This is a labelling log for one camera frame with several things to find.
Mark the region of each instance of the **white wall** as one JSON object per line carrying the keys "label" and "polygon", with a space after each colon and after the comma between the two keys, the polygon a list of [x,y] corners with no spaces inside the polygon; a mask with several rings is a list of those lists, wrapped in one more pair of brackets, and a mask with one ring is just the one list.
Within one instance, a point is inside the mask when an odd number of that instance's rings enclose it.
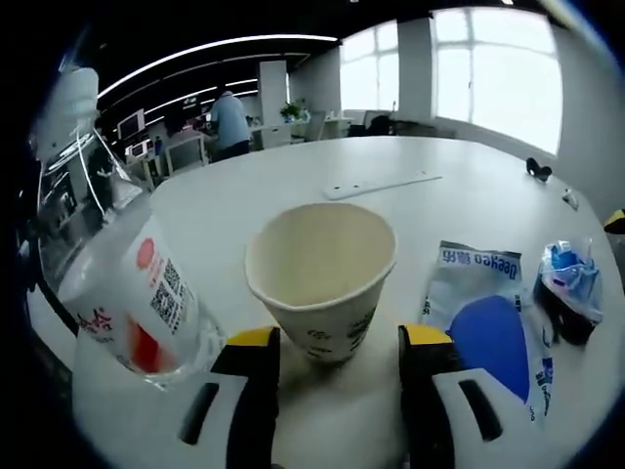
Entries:
{"label": "white wall", "polygon": [[291,101],[306,100],[309,110],[341,110],[341,54],[334,49],[305,61],[291,73]]}
{"label": "white wall", "polygon": [[430,20],[397,25],[399,109],[397,118],[428,122],[432,118],[432,40]]}
{"label": "white wall", "polygon": [[625,91],[596,54],[572,33],[554,27],[562,68],[562,134],[558,157],[475,125],[432,119],[433,60],[430,21],[400,23],[399,118],[456,131],[521,159],[549,164],[583,192],[600,220],[625,204]]}
{"label": "white wall", "polygon": [[258,76],[263,123],[283,123],[280,110],[286,103],[286,61],[261,62]]}
{"label": "white wall", "polygon": [[556,27],[554,35],[564,96],[554,169],[603,220],[625,205],[625,83],[581,39]]}

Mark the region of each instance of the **ceiling light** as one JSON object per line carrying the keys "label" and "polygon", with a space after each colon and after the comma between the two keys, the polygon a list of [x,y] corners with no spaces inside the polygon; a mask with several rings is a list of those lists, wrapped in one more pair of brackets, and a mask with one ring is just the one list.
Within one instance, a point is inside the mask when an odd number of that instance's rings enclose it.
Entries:
{"label": "ceiling light", "polygon": [[180,70],[177,71],[175,73],[172,73],[171,75],[167,75],[165,78],[160,78],[158,80],[154,80],[151,83],[147,84],[146,86],[142,86],[141,88],[127,94],[126,96],[124,96],[123,98],[120,98],[119,100],[117,100],[115,103],[113,103],[112,105],[108,106],[106,109],[103,109],[102,114],[107,113],[112,107],[117,106],[119,103],[121,103],[122,101],[130,98],[131,96],[135,95],[136,93],[139,93],[140,91],[143,91],[145,88],[149,88],[152,85],[155,85],[156,83],[160,83],[162,81],[168,80],[169,78],[173,78],[174,76],[178,76],[178,75],[182,75],[183,73],[188,73],[190,71],[194,71],[194,70],[198,70],[200,68],[204,68],[206,66],[212,66],[212,65],[216,65],[216,64],[225,64],[228,62],[236,62],[236,61],[244,61],[247,59],[264,59],[264,58],[270,58],[270,57],[301,57],[301,56],[307,56],[308,54],[305,52],[285,52],[283,54],[255,54],[253,56],[241,56],[241,57],[231,57],[229,59],[223,59],[221,61],[214,61],[214,62],[210,62],[208,64],[202,64],[202,65],[196,65],[196,66],[192,66],[191,68],[185,68],[184,70]]}
{"label": "ceiling light", "polygon": [[243,95],[252,95],[254,93],[258,93],[258,90],[252,90],[252,91],[243,91],[241,93],[234,93],[233,96],[243,96]]}
{"label": "ceiling light", "polygon": [[123,78],[120,78],[119,80],[114,82],[112,85],[102,90],[98,94],[98,98],[104,97],[107,93],[114,90],[122,83],[127,82],[128,80],[143,73],[144,71],[150,70],[151,68],[154,68],[157,65],[165,64],[166,62],[172,61],[173,59],[177,59],[178,57],[185,56],[186,54],[192,54],[193,52],[203,51],[206,49],[212,49],[214,47],[226,46],[228,44],[237,44],[239,42],[264,41],[264,40],[271,40],[271,39],[287,39],[287,40],[288,39],[291,39],[291,40],[306,39],[306,40],[312,40],[312,41],[327,41],[327,42],[338,41],[336,37],[315,36],[315,35],[309,35],[309,34],[265,34],[265,35],[260,35],[260,36],[235,37],[233,39],[225,39],[223,41],[210,42],[208,44],[202,44],[201,46],[195,46],[195,47],[191,47],[190,49],[185,49],[183,51],[177,52],[176,54],[163,57],[162,59],[159,59],[158,61],[152,62],[151,64],[144,65],[141,68],[137,68],[132,73],[127,74]]}
{"label": "ceiling light", "polygon": [[148,122],[148,123],[146,124],[146,127],[147,127],[148,125],[152,125],[154,122],[158,122],[159,120],[162,120],[162,119],[164,119],[164,118],[165,118],[165,116],[164,116],[164,115],[161,115],[161,116],[160,116],[160,117],[158,117],[157,119],[154,119],[154,120],[151,120],[150,122]]}
{"label": "ceiling light", "polygon": [[233,81],[232,83],[227,83],[226,86],[242,85],[245,83],[256,83],[257,81],[258,78],[252,78],[251,80]]}
{"label": "ceiling light", "polygon": [[200,93],[206,93],[207,91],[213,91],[213,90],[216,90],[216,89],[217,89],[216,86],[212,86],[210,88],[206,88],[205,90],[199,90],[199,91],[196,91],[194,93],[189,93],[188,95],[180,96],[179,98],[176,98],[175,100],[168,101],[167,103],[163,103],[162,105],[159,105],[157,107],[153,107],[150,110],[147,110],[146,112],[144,112],[144,115],[148,115],[148,114],[150,114],[151,112],[153,112],[153,111],[155,111],[157,109],[161,109],[162,107],[166,107],[168,105],[172,105],[173,103],[177,103],[178,101],[185,100],[186,98],[192,98],[193,96],[199,95]]}

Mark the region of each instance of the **computer monitor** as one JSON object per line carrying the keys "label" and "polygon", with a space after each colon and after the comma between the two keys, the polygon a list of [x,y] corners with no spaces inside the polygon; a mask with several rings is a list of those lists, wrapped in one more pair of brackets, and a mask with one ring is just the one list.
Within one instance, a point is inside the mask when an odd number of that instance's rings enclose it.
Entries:
{"label": "computer monitor", "polygon": [[117,124],[117,138],[126,140],[146,128],[144,110],[140,109]]}

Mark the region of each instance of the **window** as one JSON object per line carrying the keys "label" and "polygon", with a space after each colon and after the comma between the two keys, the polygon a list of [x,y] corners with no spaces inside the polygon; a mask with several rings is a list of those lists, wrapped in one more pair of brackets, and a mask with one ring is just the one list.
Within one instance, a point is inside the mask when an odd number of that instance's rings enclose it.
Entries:
{"label": "window", "polygon": [[341,47],[341,107],[393,110],[398,108],[398,101],[396,21],[345,39]]}
{"label": "window", "polygon": [[563,84],[546,19],[498,8],[435,12],[435,114],[556,154]]}

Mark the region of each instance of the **paper cup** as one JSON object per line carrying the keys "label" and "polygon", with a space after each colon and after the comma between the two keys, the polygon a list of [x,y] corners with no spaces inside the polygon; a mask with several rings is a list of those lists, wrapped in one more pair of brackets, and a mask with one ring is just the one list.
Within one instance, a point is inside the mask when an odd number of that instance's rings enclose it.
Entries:
{"label": "paper cup", "polygon": [[250,289],[291,340],[319,362],[344,362],[362,343],[396,262],[379,215],[317,203],[278,215],[245,254]]}

